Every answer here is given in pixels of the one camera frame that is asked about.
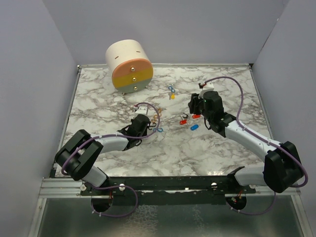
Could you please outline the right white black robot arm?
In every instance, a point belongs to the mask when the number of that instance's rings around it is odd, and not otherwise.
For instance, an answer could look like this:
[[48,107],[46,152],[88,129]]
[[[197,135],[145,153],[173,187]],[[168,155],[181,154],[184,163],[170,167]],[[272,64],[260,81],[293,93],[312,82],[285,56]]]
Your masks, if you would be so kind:
[[264,163],[262,167],[241,167],[231,172],[233,177],[227,180],[230,192],[238,193],[244,186],[256,185],[282,193],[304,176],[293,143],[271,140],[247,129],[235,116],[224,111],[218,92],[193,93],[188,107],[190,114],[203,116],[207,129],[239,143]]

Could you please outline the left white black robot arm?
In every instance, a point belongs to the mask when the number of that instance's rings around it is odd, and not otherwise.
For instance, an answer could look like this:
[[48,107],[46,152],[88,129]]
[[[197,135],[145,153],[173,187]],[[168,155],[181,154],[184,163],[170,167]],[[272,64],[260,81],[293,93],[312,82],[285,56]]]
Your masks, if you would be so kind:
[[137,115],[131,124],[111,136],[100,136],[92,140],[92,136],[81,129],[57,152],[55,162],[65,166],[64,171],[75,181],[83,180],[92,185],[99,195],[109,189],[108,175],[96,167],[98,156],[112,151],[126,151],[138,146],[142,137],[147,137],[150,119],[146,115]]

